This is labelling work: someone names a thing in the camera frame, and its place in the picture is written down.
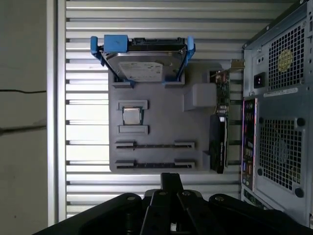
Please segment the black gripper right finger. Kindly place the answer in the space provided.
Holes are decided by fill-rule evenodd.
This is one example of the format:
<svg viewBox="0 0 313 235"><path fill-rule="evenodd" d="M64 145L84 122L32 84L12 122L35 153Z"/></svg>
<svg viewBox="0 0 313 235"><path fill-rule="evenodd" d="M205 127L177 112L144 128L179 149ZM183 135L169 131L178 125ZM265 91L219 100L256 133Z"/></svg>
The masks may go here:
<svg viewBox="0 0 313 235"><path fill-rule="evenodd" d="M303 226L279 210L263 210L224 194L208 201L184 190L180 175L172 183L183 210L198 235L311 235Z"/></svg>

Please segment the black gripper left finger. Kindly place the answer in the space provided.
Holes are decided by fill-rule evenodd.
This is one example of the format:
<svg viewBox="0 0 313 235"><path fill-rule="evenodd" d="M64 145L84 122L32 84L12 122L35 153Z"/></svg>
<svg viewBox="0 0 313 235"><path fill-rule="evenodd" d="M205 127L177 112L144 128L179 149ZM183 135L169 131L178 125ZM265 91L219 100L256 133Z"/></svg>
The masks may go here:
<svg viewBox="0 0 313 235"><path fill-rule="evenodd" d="M124 193L38 232L40 235L168 235L171 174L141 198Z"/></svg>

